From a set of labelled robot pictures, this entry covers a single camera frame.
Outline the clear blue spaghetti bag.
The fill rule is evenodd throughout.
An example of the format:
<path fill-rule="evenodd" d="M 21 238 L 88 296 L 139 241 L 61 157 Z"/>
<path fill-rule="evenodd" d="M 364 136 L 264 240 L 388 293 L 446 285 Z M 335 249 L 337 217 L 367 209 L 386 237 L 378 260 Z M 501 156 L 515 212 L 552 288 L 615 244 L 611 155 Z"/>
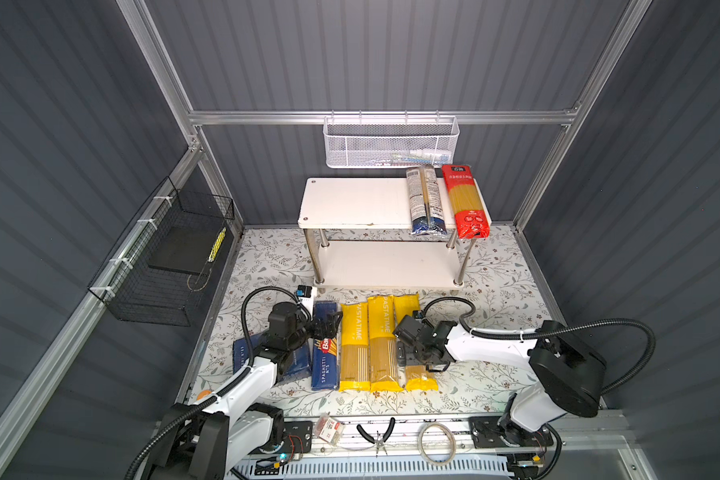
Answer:
<path fill-rule="evenodd" d="M 406 170 L 411 234 L 414 236 L 447 233 L 438 179 L 432 166 Z"/>

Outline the red spaghetti bag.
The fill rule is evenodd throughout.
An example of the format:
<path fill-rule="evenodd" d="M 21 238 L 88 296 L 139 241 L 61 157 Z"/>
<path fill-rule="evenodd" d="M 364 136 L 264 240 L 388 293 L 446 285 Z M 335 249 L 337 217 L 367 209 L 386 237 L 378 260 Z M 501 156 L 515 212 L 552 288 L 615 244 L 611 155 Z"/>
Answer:
<path fill-rule="evenodd" d="M 460 239 L 486 238 L 490 235 L 487 211 L 467 165 L 441 167 Z"/>

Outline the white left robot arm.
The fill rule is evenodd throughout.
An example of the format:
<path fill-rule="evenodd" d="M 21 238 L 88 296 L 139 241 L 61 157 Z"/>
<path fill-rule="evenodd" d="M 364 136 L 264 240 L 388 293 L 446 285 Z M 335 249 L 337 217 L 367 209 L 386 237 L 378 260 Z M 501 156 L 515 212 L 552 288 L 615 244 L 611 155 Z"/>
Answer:
<path fill-rule="evenodd" d="M 223 479 L 251 451 L 280 443 L 283 412 L 258 399 L 286 376 L 300 348 L 334 338 L 342 317 L 336 309 L 315 319 L 300 302 L 275 304 L 246 366 L 203 399 L 171 407 L 164 417 L 171 429 L 148 454 L 142 477 Z"/>

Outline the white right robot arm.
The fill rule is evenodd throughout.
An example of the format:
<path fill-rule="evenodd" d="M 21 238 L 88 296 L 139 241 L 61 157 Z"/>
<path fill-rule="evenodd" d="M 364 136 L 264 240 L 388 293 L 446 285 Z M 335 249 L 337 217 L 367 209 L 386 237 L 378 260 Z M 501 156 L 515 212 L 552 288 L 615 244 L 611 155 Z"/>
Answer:
<path fill-rule="evenodd" d="M 536 338 L 532 330 L 468 330 L 452 321 L 433 325 L 407 315 L 394 335 L 427 366 L 485 361 L 531 373 L 535 382 L 513 394 L 501 418 L 500 428 L 510 436 L 537 432 L 565 414 L 598 414 L 604 359 L 557 322 L 546 321 L 540 331 L 548 336 Z"/>

